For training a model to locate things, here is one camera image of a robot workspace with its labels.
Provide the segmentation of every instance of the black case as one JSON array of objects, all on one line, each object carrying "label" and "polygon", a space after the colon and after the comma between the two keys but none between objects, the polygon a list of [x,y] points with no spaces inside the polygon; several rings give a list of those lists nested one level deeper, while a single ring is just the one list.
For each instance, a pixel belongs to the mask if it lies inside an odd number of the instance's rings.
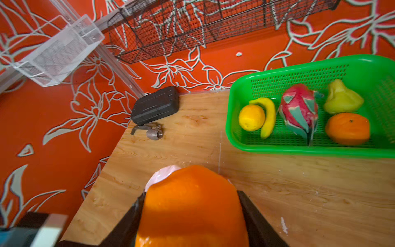
[{"label": "black case", "polygon": [[143,125],[170,116],[180,108],[176,87],[165,87],[136,101],[130,118]]}]

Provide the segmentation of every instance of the toy banana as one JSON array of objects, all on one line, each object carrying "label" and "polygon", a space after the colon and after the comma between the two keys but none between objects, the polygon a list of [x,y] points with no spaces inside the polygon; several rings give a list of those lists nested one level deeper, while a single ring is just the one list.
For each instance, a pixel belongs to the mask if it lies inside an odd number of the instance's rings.
[{"label": "toy banana", "polygon": [[250,100],[249,103],[260,105],[266,110],[266,119],[261,128],[261,138],[268,138],[274,129],[274,125],[276,124],[276,106],[269,98]]}]

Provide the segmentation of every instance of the toy orange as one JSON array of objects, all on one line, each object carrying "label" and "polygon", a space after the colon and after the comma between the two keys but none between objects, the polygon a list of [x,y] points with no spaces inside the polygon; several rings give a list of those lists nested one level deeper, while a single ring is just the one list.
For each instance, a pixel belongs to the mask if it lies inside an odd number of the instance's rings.
[{"label": "toy orange", "polygon": [[369,140],[370,123],[366,117],[345,112],[331,117],[325,131],[338,144],[357,146]]},{"label": "toy orange", "polygon": [[149,187],[135,246],[249,246],[236,188],[202,166],[173,172]]}]

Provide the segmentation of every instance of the green plastic basket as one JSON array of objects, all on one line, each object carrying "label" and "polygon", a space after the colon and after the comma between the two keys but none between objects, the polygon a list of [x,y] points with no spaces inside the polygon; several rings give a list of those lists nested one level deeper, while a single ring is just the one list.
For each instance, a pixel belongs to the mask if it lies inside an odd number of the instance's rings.
[{"label": "green plastic basket", "polygon": [[[334,79],[341,79],[365,99],[357,113],[369,119],[371,138],[361,146],[336,144],[325,133],[331,115],[323,105],[328,84]],[[296,83],[325,94],[317,99],[318,129],[311,146],[288,130],[279,114],[272,134],[265,140],[260,138],[260,130],[248,132],[240,127],[239,113],[249,100],[268,97],[277,109],[282,94]],[[255,153],[395,158],[395,62],[375,55],[353,55],[243,76],[230,89],[226,135],[236,148]]]}]

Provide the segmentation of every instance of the toy dragon fruit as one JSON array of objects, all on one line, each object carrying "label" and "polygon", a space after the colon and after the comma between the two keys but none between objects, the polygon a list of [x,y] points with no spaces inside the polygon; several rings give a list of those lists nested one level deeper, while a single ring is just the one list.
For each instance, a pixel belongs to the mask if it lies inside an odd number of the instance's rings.
[{"label": "toy dragon fruit", "polygon": [[305,138],[307,145],[311,144],[317,130],[318,105],[314,99],[315,93],[302,83],[296,84],[285,91],[278,108],[288,129]]}]

